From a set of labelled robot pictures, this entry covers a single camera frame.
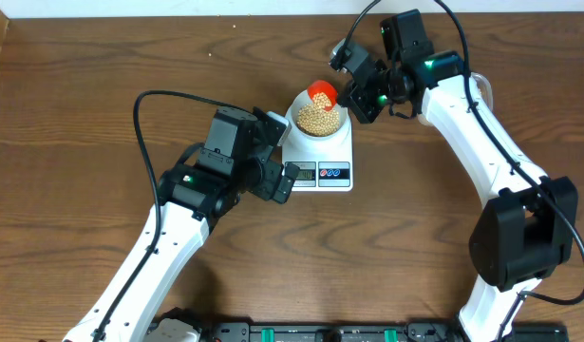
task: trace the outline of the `red object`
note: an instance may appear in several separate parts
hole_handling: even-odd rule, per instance
[[[307,89],[309,93],[309,97],[312,99],[318,93],[325,93],[330,99],[331,106],[326,107],[326,110],[331,110],[336,105],[336,97],[338,96],[338,92],[333,85],[321,80],[317,80],[312,83]]]

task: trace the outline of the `bowl of cereal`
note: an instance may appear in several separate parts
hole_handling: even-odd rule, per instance
[[[293,100],[285,117],[292,125],[288,140],[301,150],[327,152],[329,148],[339,145],[350,132],[347,109],[332,104],[324,92],[316,92],[312,97],[307,90],[301,92]]]

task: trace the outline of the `white digital scale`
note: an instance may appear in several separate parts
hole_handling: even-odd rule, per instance
[[[340,105],[340,128],[327,137],[313,137],[295,124],[300,108],[311,104],[307,91],[293,101],[285,118],[292,129],[283,143],[283,162],[300,168],[293,191],[350,191],[352,189],[352,134],[349,112]]]

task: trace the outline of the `brown wood grain tabletop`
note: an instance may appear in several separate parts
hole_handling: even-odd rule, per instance
[[[551,177],[568,176],[584,238],[584,13],[462,14],[473,70],[495,114]],[[378,23],[354,39],[384,57]],[[323,79],[353,16],[13,20],[0,57],[0,341],[61,340],[97,301],[152,205],[131,109],[147,89],[191,92],[285,113]],[[424,15],[436,50],[460,50],[441,14]],[[147,98],[141,125],[157,175],[205,139],[216,109]],[[476,190],[435,128],[353,118],[354,189],[250,194],[220,220],[160,311],[268,322],[450,318],[476,278],[468,238]],[[575,296],[578,253],[537,289]],[[520,321],[563,322],[584,341],[584,303],[534,299]]]

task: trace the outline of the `white wall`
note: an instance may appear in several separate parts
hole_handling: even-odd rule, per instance
[[[371,0],[0,0],[13,18],[359,13]],[[447,0],[456,12],[584,11],[584,0]],[[441,11],[432,0],[383,0],[373,12]]]

